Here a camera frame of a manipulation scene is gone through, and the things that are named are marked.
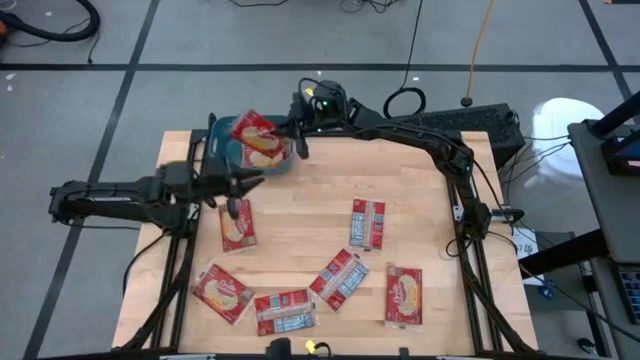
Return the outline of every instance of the yellow cable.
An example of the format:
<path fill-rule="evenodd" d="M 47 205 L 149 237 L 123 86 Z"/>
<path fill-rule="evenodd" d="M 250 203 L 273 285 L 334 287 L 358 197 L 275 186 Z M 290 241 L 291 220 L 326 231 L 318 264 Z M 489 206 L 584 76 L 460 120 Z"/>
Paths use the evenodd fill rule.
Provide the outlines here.
<path fill-rule="evenodd" d="M 476 66 L 476 55 L 478 55 L 478 47 L 480 47 L 480 40 L 482 39 L 482 34 L 484 34 L 484 29 L 487 27 L 487 23 L 489 22 L 489 15 L 491 15 L 491 10 L 493 9 L 493 5 L 495 3 L 496 3 L 496 0 L 491 0 L 491 2 L 489 2 L 487 13 L 484 14 L 484 20 L 482 21 L 482 27 L 480 28 L 480 33 L 478 34 L 478 38 L 476 39 L 476 44 L 473 47 L 473 56 L 471 57 L 471 68 L 469 69 L 469 85 L 467 85 L 467 97 L 471 97 L 471 88 L 473 87 L 473 70 Z"/>

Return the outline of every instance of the snack package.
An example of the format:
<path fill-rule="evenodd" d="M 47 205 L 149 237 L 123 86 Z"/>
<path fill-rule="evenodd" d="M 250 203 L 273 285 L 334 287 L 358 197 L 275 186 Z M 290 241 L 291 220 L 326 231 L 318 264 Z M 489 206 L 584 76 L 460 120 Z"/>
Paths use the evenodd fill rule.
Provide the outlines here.
<path fill-rule="evenodd" d="M 351 238 L 349 239 L 349 245 L 352 249 L 364 251 L 382 249 L 383 226 L 384 202 L 353 200 Z"/>
<path fill-rule="evenodd" d="M 422 325 L 422 270 L 387 266 L 385 324 L 405 329 Z"/>
<path fill-rule="evenodd" d="M 277 126 L 253 110 L 238 117 L 231 137 L 248 147 L 274 158 L 285 148 L 284 138 L 271 134 Z"/>
<path fill-rule="evenodd" d="M 369 268 L 358 255 L 342 249 L 309 288 L 337 311 L 368 273 Z"/>
<path fill-rule="evenodd" d="M 247 145 L 242 145 L 242 167 L 244 168 L 276 168 L 287 160 L 289 153 L 289 141 L 282 142 L 284 148 L 274 157 L 268 157 L 261 152 L 252 149 Z"/>
<path fill-rule="evenodd" d="M 307 289 L 254 300 L 258 335 L 310 328 L 318 324 L 315 305 Z"/>
<path fill-rule="evenodd" d="M 197 281 L 193 294 L 231 325 L 242 317 L 254 295 L 253 290 L 215 264 L 203 271 Z"/>
<path fill-rule="evenodd" d="M 233 220 L 229 215 L 227 204 L 219 206 L 220 229 L 222 231 L 222 250 L 225 253 L 231 251 L 246 250 L 256 246 L 256 233 L 253 229 L 251 218 L 251 204 L 249 200 L 238 201 L 238 219 Z"/>

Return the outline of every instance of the wooden tabletop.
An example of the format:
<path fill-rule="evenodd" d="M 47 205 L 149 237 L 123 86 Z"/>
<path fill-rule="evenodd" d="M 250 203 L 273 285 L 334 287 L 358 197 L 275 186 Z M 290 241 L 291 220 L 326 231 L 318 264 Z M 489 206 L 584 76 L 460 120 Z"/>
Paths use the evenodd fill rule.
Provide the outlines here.
<path fill-rule="evenodd" d="M 184 160 L 189 135 L 166 132 L 158 165 Z M 501 199 L 486 133 L 465 133 L 463 138 Z M 312 138 L 309 150 L 309 159 L 295 158 L 290 173 L 269 177 L 248 195 L 256 248 L 223 254 L 217 210 L 203 206 L 191 278 L 215 259 L 257 296 L 308 287 L 340 249 L 348 247 L 353 198 L 381 199 L 386 203 L 383 249 L 362 254 L 371 272 L 339 312 L 316 301 L 320 324 L 281 336 L 289 337 L 294 353 L 300 354 L 307 353 L 307 339 L 325 341 L 338 354 L 398 354 L 399 347 L 408 347 L 412 355 L 473 354 L 460 265 L 444 252 L 454 238 L 446 181 L 430 156 L 383 140 L 348 138 Z M 477 169 L 476 173 L 482 201 L 495 208 L 489 187 Z M 503 224 L 492 224 L 491 231 L 510 237 Z M 136 251 L 159 234 L 154 225 L 145 224 Z M 166 239 L 131 269 L 114 346 L 131 338 L 157 303 L 168 248 Z M 489 234 L 484 249 L 496 305 L 524 341 L 537 347 L 513 247 Z M 423 271 L 422 331 L 384 325 L 385 266 L 390 262 Z M 253 308 L 231 326 L 192 294 L 187 298 L 180 352 L 263 354 L 278 337 L 256 335 Z M 479 309 L 484 346 L 490 349 L 486 314 L 482 306 Z M 169 342 L 173 308 L 167 314 L 164 345 Z"/>

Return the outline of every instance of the black keyboard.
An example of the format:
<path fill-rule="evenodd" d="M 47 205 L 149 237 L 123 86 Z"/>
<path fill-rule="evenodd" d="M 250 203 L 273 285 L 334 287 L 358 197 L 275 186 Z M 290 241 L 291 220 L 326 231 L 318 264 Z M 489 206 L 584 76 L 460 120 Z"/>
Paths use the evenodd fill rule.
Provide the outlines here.
<path fill-rule="evenodd" d="M 514 136 L 515 124 L 507 104 L 437 111 L 425 113 L 419 119 L 399 120 L 430 130 L 486 131 L 493 143 L 508 141 Z"/>
<path fill-rule="evenodd" d="M 634 324 L 640 324 L 640 266 L 618 266 L 618 280 L 629 320 Z"/>

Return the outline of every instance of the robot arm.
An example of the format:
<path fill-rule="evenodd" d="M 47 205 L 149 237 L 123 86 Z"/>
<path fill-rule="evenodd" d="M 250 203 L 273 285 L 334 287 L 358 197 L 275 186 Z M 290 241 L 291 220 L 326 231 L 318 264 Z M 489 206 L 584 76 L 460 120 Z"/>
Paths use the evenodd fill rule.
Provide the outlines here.
<path fill-rule="evenodd" d="M 459 132 L 429 131 L 402 122 L 420 116 L 383 118 L 354 99 L 347 101 L 339 84 L 322 81 L 310 101 L 306 101 L 300 91 L 293 94 L 290 121 L 275 134 L 296 140 L 296 150 L 303 159 L 309 155 L 306 134 L 336 128 L 355 139 L 385 139 L 425 150 L 436 168 L 456 187 L 464 209 L 461 233 L 471 240 L 484 239 L 491 223 L 491 212 L 478 197 L 473 180 L 473 151 L 462 142 Z"/>
<path fill-rule="evenodd" d="M 205 174 L 198 175 L 188 162 L 160 167 L 155 176 L 134 182 L 87 183 L 69 181 L 51 189 L 49 214 L 54 222 L 70 224 L 87 216 L 152 222 L 160 228 L 181 229 L 191 203 L 216 206 L 215 196 L 226 196 L 229 212 L 237 216 L 235 201 L 258 186 L 262 171 L 248 170 L 210 159 Z"/>

